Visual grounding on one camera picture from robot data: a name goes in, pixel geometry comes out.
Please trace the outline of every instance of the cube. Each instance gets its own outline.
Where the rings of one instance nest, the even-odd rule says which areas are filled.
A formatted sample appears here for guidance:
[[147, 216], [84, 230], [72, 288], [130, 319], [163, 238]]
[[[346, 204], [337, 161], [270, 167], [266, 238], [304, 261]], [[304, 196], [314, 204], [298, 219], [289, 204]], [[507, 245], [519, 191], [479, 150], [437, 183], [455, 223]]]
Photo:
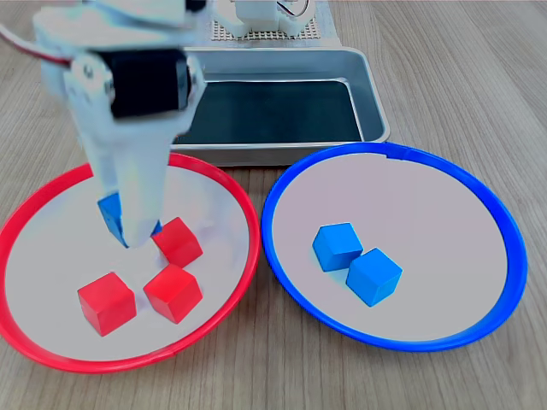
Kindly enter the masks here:
[[154, 310], [175, 324], [203, 299], [196, 278], [174, 264], [158, 273], [144, 287], [144, 293]]
[[347, 269], [363, 251], [350, 223], [322, 226], [312, 246], [323, 272]]
[[[115, 192], [112, 195], [104, 197], [98, 203], [99, 210], [103, 216], [106, 226], [109, 228], [109, 231], [118, 241], [126, 248], [127, 244], [123, 238], [123, 228], [121, 226], [121, 201], [120, 194]], [[154, 231], [151, 235], [156, 235], [158, 232], [162, 231], [162, 225], [158, 220]]]
[[196, 236], [181, 218], [167, 223], [162, 231], [152, 236], [152, 240], [169, 263], [184, 268], [203, 255]]
[[87, 321], [102, 337], [137, 316], [135, 295], [111, 272], [78, 290]]
[[369, 307], [391, 295], [403, 269], [379, 249], [373, 249], [351, 262], [346, 284]]

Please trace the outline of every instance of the white robot arm bracket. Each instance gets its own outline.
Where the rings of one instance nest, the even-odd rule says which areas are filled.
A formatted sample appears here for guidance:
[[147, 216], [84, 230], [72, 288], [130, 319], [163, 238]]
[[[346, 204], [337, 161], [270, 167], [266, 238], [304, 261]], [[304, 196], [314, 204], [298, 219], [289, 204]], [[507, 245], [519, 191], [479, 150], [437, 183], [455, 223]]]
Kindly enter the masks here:
[[0, 37], [43, 59], [49, 91], [66, 103], [102, 187], [109, 230], [126, 247], [157, 231], [171, 144], [191, 127], [206, 83], [183, 51], [204, 0], [96, 0], [47, 7], [38, 44]]

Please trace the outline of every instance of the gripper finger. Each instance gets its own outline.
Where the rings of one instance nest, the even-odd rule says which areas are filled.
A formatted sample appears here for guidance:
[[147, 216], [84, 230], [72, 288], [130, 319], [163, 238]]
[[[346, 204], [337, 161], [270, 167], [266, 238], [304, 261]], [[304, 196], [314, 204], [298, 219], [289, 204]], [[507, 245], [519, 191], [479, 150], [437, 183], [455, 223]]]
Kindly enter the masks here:
[[98, 179], [102, 196], [114, 194], [118, 191], [118, 181], [111, 153], [98, 146], [89, 134], [81, 132], [79, 140], [93, 171], [93, 177]]
[[189, 117], [193, 119], [193, 115], [196, 113], [197, 106], [201, 102], [203, 93], [207, 88], [207, 83], [205, 82], [203, 70], [199, 66], [199, 61], [196, 57], [189, 56], [187, 64], [191, 79], [191, 91], [190, 95], [188, 96], [187, 110], [191, 112], [191, 115], [189, 115]]
[[114, 151], [121, 226], [129, 248], [143, 245], [162, 216], [170, 148], [166, 141], [140, 138]]

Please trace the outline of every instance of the wood grain surface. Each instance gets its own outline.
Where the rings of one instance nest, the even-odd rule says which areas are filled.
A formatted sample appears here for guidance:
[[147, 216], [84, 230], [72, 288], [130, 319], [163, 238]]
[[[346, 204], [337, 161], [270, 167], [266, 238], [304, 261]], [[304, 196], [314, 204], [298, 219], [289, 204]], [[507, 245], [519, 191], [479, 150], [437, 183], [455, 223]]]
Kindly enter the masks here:
[[[32, 35], [44, 2], [0, 1]], [[493, 335], [439, 354], [372, 348], [318, 323], [262, 259], [236, 310], [171, 360], [106, 376], [54, 371], [0, 341], [2, 410], [547, 408], [547, 3], [336, 2], [344, 45], [367, 55], [391, 141], [489, 185], [520, 225], [526, 294]], [[0, 223], [85, 161], [36, 61], [0, 44]], [[262, 210], [281, 170], [231, 170]]]

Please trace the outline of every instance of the silver tray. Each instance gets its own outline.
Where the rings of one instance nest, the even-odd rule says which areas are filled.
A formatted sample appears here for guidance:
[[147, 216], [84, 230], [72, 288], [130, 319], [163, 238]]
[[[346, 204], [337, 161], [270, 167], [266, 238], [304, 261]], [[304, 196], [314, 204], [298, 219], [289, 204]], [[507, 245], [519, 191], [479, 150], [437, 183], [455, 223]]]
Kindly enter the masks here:
[[[339, 81], [350, 94], [362, 141], [382, 142], [390, 129], [363, 53], [336, 48], [187, 48], [202, 64], [207, 82]], [[172, 150], [219, 167], [288, 166], [331, 143], [177, 143]]]

